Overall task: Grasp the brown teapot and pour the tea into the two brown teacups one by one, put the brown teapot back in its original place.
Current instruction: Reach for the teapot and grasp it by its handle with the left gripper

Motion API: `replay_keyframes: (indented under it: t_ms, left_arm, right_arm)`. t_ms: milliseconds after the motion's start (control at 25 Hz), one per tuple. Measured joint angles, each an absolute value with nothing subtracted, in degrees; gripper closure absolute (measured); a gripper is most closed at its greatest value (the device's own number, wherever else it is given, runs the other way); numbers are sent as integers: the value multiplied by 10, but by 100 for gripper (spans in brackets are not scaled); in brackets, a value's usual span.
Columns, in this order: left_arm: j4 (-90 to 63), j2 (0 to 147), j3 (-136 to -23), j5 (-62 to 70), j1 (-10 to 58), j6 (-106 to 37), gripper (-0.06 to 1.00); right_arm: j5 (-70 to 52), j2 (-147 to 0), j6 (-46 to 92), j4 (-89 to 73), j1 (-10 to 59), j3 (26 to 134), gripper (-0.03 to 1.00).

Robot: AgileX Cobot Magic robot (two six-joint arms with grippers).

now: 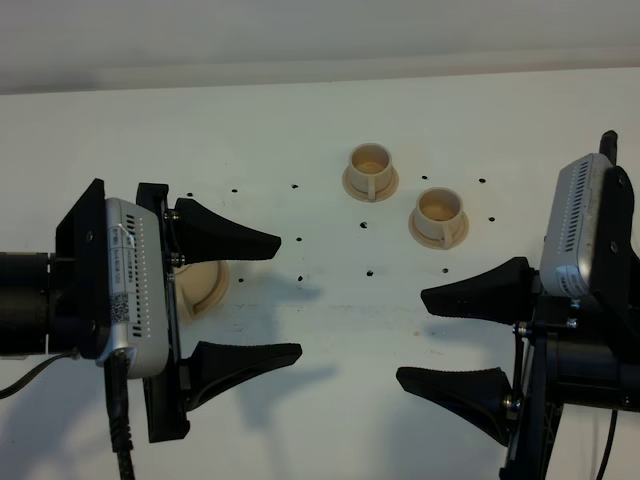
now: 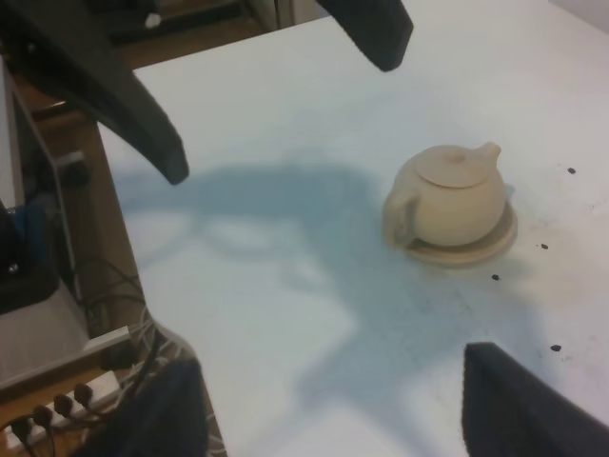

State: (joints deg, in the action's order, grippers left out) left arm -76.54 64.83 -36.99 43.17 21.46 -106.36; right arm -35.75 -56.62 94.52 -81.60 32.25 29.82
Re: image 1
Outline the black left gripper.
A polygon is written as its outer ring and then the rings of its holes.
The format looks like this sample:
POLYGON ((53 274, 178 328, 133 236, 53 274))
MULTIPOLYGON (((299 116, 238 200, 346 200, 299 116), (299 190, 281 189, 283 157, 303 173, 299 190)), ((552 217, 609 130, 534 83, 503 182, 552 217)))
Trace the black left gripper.
POLYGON ((148 438, 182 439, 192 411, 259 375, 293 365, 300 344, 200 341, 180 359, 174 269, 211 261, 273 259, 281 238, 237 224, 191 198, 174 210, 165 184, 141 183, 136 200, 105 195, 95 179, 60 222, 53 255, 53 350, 103 365, 121 351, 143 382, 148 438), (179 384, 184 406, 180 400, 179 384))

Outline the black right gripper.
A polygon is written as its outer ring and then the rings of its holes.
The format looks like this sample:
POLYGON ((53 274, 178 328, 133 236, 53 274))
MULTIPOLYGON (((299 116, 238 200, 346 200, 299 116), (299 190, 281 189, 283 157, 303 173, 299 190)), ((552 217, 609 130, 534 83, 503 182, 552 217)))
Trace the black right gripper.
MULTIPOLYGON (((531 316, 534 273, 525 257, 514 257, 466 280, 424 289, 420 296, 432 315, 513 325, 531 316)), ((500 445, 509 444, 500 478, 543 479, 565 405, 614 414, 639 409, 639 272, 607 285, 616 307, 602 295, 594 303, 548 293, 537 298, 526 390, 512 436, 510 407, 516 397, 500 368, 401 367, 396 379, 407 393, 458 415, 500 445)))

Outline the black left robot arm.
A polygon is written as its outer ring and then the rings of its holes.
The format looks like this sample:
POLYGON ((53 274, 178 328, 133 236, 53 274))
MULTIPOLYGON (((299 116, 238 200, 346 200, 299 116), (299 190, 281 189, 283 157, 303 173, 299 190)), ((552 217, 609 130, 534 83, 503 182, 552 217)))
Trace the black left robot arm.
POLYGON ((143 383, 151 442, 184 438, 187 415, 259 375, 294 364, 298 344, 199 342, 180 351, 177 268, 264 261, 279 237, 227 220, 191 198, 169 204, 165 184, 134 202, 93 181, 60 222, 51 253, 1 256, 1 353, 69 353, 105 364, 123 355, 143 383))

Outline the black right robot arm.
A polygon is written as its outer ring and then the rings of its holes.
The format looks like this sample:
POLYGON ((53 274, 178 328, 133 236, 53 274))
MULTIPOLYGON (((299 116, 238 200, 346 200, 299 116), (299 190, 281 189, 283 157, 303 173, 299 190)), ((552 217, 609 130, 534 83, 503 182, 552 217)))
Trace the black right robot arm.
POLYGON ((501 479, 545 478, 567 404, 639 409, 639 260, 615 278, 626 318, 591 313, 548 295, 524 257, 469 279, 422 291, 428 312, 482 319, 514 330, 514 372, 401 367, 408 393, 429 400, 506 447, 501 479))

